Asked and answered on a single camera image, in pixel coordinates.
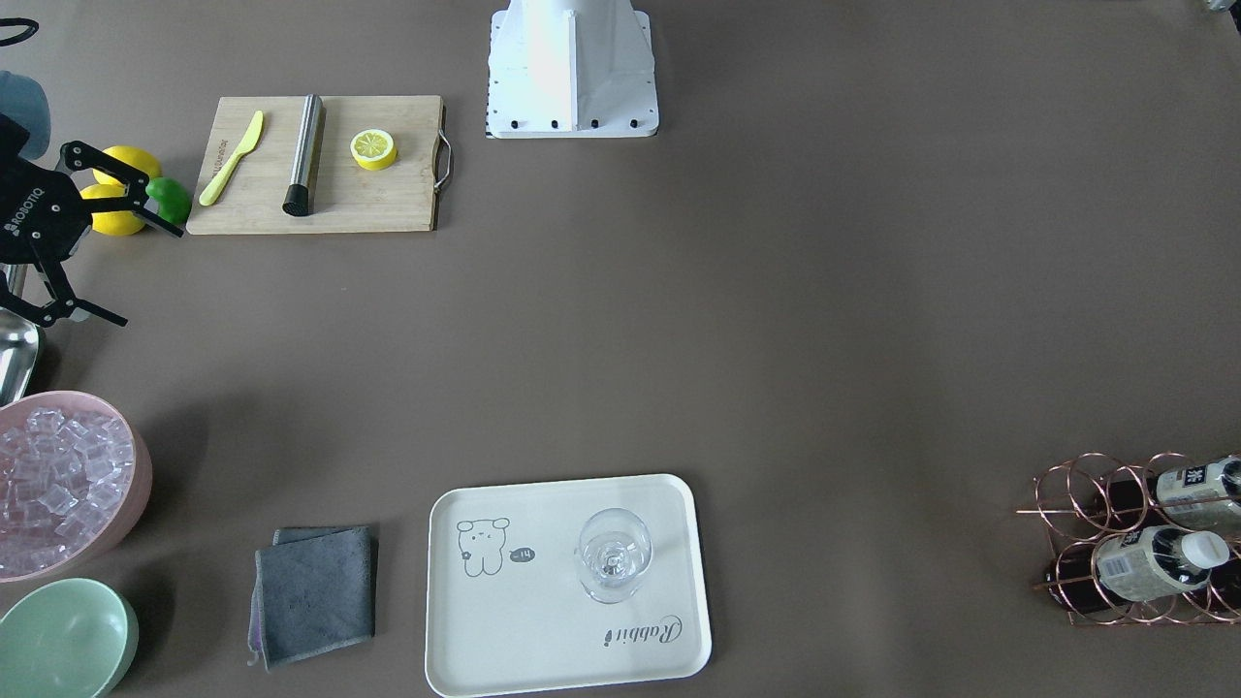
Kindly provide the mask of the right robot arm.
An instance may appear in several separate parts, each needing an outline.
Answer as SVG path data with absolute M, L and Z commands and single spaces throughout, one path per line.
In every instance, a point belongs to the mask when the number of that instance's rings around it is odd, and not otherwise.
M 125 325 L 127 318 L 77 296 L 65 262 L 92 230 L 96 212 L 134 212 L 137 219 L 172 236 L 182 236 L 182 226 L 165 219 L 151 204 L 150 175 L 98 147 L 67 142 L 60 147 L 56 168 L 40 166 L 36 160 L 48 152 L 50 116 L 48 97 L 36 79 L 2 72 L 1 111 L 1 261 L 31 267 L 48 291 L 48 301 L 36 306 L 4 287 L 2 308 L 43 328 L 89 315 Z M 84 199 L 74 185 L 74 171 L 115 178 L 122 191 Z

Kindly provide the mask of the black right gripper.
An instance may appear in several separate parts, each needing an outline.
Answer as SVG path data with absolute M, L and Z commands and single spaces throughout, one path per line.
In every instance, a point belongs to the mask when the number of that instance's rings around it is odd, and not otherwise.
M 1 306 L 19 318 L 40 327 L 61 319 L 79 320 L 93 315 L 125 327 L 128 319 L 76 296 L 62 262 L 74 256 L 79 238 L 93 229 L 94 212 L 132 212 L 143 224 L 182 238 L 182 225 L 151 207 L 146 185 L 150 178 L 137 166 L 110 156 L 84 142 L 60 147 L 58 171 L 27 161 L 19 152 L 30 133 L 7 116 L 1 116 L 1 261 L 2 265 L 32 266 L 48 288 L 50 301 L 35 306 L 2 282 Z M 99 171 L 114 178 L 122 191 L 98 199 L 81 197 L 74 173 Z

